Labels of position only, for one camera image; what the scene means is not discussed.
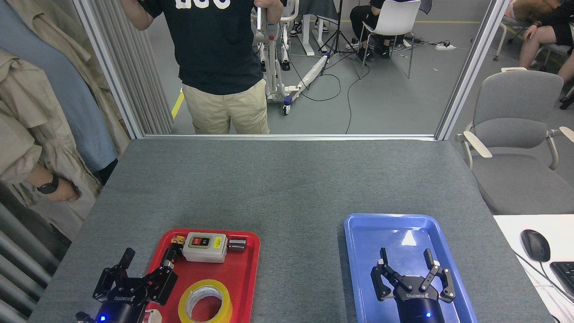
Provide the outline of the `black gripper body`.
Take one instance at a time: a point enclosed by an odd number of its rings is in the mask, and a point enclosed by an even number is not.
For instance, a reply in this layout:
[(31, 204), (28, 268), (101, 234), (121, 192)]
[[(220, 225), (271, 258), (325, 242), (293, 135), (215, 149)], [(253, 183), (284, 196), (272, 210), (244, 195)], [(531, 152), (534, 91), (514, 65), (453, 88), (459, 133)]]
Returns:
[(444, 323), (439, 293), (422, 276), (400, 276), (394, 284), (394, 300), (401, 323)]
[(146, 298), (146, 278), (127, 278), (124, 287), (108, 293), (99, 309), (101, 323), (140, 323), (143, 320)]

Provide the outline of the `person's hand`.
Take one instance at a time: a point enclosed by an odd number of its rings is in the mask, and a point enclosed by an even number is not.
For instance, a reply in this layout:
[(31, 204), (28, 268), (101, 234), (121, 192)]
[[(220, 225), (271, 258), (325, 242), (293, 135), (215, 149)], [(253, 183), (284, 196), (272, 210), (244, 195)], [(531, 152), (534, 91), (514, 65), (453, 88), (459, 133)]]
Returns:
[(77, 201), (79, 194), (74, 185), (64, 178), (59, 178), (59, 185), (56, 191), (48, 194), (47, 198), (53, 202)]
[(254, 0), (254, 6), (266, 9), (267, 21), (271, 24), (278, 24), (283, 14), (283, 3), (281, 0)]

